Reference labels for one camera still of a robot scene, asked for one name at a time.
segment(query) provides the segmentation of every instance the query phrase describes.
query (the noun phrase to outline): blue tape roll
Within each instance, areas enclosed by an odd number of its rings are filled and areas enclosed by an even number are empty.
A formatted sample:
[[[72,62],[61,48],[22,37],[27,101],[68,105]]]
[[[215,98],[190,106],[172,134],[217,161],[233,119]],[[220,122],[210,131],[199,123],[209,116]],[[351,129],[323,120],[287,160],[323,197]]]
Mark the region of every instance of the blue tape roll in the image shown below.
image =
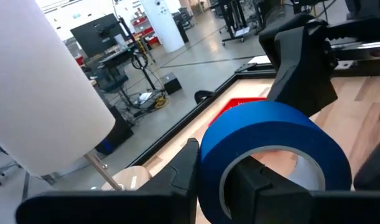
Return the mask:
[[[222,201],[227,167],[253,149],[267,146],[293,148],[312,158],[323,172],[325,190],[350,189],[345,153],[308,117],[282,103],[246,103],[223,113],[202,139],[198,198],[211,223],[230,223]]]

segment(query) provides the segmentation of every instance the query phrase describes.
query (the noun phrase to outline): computer monitor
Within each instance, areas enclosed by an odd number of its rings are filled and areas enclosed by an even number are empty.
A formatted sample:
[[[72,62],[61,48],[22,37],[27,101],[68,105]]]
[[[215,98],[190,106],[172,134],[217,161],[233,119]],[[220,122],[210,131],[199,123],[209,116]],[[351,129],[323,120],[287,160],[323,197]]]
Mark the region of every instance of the computer monitor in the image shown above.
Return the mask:
[[[122,30],[114,14],[78,26],[72,29],[71,33],[89,58],[116,45],[114,37],[119,34],[123,36],[124,40],[131,38]]]

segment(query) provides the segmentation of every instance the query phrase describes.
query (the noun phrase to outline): white paper roll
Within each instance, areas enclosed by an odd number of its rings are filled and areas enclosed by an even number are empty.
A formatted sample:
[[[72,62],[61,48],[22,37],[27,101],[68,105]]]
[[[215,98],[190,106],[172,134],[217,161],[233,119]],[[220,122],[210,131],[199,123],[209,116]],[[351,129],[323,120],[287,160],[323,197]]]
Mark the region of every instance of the white paper roll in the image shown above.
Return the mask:
[[[41,176],[92,150],[113,125],[35,1],[0,1],[1,147]]]
[[[183,47],[183,38],[165,0],[141,0],[141,4],[165,51],[170,53]]]

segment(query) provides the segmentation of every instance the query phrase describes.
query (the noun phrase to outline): black box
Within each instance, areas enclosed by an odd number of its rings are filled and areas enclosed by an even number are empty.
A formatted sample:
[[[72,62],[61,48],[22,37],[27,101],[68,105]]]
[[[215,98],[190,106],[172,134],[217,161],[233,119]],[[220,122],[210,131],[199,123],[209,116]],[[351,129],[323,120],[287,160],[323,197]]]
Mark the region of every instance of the black box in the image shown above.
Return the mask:
[[[115,125],[107,137],[95,147],[98,152],[105,155],[113,153],[118,146],[133,135],[132,129],[118,109],[115,106],[108,109],[115,118]]]
[[[169,74],[162,77],[162,83],[164,84],[167,94],[171,95],[174,92],[181,90],[182,86],[178,82],[177,77],[170,72]]]

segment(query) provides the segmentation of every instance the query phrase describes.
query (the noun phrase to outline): painter's tape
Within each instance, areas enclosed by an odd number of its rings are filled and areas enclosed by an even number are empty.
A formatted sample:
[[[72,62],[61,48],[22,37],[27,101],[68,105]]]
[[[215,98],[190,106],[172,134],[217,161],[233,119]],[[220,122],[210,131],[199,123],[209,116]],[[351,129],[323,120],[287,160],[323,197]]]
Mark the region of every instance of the painter's tape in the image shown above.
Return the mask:
[[[211,223],[230,223],[224,184],[230,170],[260,151],[298,154],[288,179],[309,190],[349,190],[351,170],[345,153],[300,111],[273,101],[246,103],[224,112],[201,144],[198,198]]]

